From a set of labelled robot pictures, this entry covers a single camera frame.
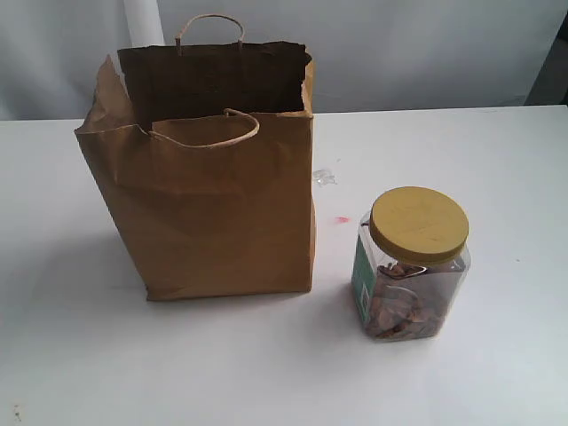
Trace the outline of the brown paper bag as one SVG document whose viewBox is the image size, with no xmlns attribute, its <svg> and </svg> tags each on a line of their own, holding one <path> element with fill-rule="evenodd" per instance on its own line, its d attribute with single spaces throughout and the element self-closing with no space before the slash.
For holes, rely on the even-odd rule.
<svg viewBox="0 0 568 426">
<path fill-rule="evenodd" d="M 276 41 L 121 49 L 76 138 L 151 301 L 312 287 L 313 60 Z"/>
</svg>

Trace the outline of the yellow-lidded plastic jar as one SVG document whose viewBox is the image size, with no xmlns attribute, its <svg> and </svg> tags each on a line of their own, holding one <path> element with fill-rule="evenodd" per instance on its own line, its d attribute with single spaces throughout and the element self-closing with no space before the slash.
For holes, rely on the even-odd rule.
<svg viewBox="0 0 568 426">
<path fill-rule="evenodd" d="M 384 342 L 436 335 L 471 264 L 469 220 L 438 191 L 381 194 L 359 222 L 351 285 L 366 334 Z"/>
</svg>

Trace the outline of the clear plastic scrap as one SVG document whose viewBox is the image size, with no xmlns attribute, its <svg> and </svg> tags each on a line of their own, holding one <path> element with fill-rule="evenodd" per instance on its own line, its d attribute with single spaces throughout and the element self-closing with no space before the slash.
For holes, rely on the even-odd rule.
<svg viewBox="0 0 568 426">
<path fill-rule="evenodd" d="M 312 178 L 313 178 L 313 181 L 318 186 L 335 185 L 336 184 L 335 174 L 329 169 L 315 170 L 312 173 Z"/>
</svg>

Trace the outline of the white cylindrical post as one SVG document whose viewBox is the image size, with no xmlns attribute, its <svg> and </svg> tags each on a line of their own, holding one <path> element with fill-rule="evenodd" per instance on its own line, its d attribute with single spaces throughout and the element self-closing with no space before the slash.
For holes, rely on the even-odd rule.
<svg viewBox="0 0 568 426">
<path fill-rule="evenodd" d="M 133 47 L 164 45 L 156 0 L 124 0 L 123 5 Z"/>
</svg>

